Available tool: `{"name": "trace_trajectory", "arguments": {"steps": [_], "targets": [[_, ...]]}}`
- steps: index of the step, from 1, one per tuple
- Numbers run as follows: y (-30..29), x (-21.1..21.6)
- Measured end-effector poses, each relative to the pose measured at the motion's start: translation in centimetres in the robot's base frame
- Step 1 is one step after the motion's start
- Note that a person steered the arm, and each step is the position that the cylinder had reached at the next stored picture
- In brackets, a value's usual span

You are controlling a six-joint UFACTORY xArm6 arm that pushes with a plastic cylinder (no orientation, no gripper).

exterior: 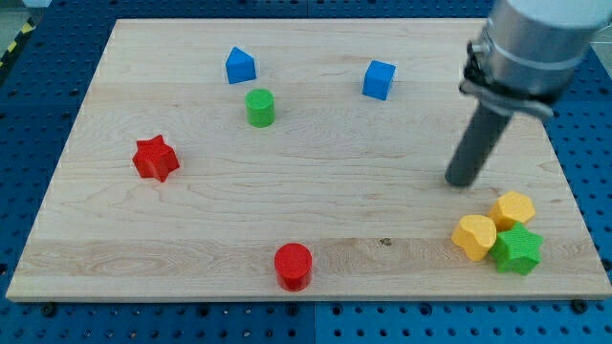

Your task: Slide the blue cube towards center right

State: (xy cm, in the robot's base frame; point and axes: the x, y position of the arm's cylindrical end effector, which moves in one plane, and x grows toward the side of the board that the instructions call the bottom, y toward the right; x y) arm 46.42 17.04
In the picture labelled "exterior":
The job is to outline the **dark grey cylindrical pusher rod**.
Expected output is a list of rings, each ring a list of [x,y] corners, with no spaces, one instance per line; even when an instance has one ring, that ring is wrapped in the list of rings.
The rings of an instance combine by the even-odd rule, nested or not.
[[[479,103],[446,170],[446,181],[468,187],[478,177],[487,158],[511,120]]]

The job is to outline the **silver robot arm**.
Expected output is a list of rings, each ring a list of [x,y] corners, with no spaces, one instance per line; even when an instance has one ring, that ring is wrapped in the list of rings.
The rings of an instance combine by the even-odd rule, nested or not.
[[[594,34],[611,20],[608,0],[497,0],[467,45],[462,94],[477,107],[446,170],[467,187],[477,178],[511,118],[553,117]]]

